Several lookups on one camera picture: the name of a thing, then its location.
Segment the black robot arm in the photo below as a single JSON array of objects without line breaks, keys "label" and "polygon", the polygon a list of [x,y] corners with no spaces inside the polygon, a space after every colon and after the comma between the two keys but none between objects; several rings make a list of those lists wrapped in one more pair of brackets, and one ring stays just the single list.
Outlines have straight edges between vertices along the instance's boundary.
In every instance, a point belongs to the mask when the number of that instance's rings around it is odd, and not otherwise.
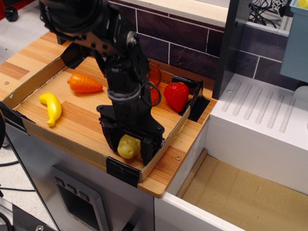
[{"label": "black robot arm", "polygon": [[41,0],[39,6],[47,29],[76,47],[70,67],[93,55],[107,79],[112,104],[99,105],[97,111],[109,147],[116,151],[124,135],[137,138],[148,164],[163,147],[165,130],[151,115],[155,84],[147,77],[150,61],[133,25],[106,0]]}]

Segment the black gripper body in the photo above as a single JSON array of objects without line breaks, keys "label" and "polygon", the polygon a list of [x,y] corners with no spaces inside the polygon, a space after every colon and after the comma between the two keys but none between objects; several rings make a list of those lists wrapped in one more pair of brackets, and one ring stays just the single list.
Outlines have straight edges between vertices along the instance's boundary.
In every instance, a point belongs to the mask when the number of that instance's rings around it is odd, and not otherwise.
[{"label": "black gripper body", "polygon": [[111,105],[99,105],[96,110],[101,120],[117,123],[125,134],[142,140],[146,137],[163,137],[164,127],[151,114],[150,91],[117,94],[108,91]]}]

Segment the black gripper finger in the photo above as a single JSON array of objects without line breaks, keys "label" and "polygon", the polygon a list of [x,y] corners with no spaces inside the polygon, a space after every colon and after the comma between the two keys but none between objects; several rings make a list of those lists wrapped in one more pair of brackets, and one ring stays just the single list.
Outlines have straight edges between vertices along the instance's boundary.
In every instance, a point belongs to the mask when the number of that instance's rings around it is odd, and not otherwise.
[{"label": "black gripper finger", "polygon": [[146,137],[141,140],[141,158],[144,166],[150,163],[165,143],[166,139],[163,137]]},{"label": "black gripper finger", "polygon": [[117,123],[101,120],[104,137],[112,151],[117,152],[120,139],[125,135]]}]

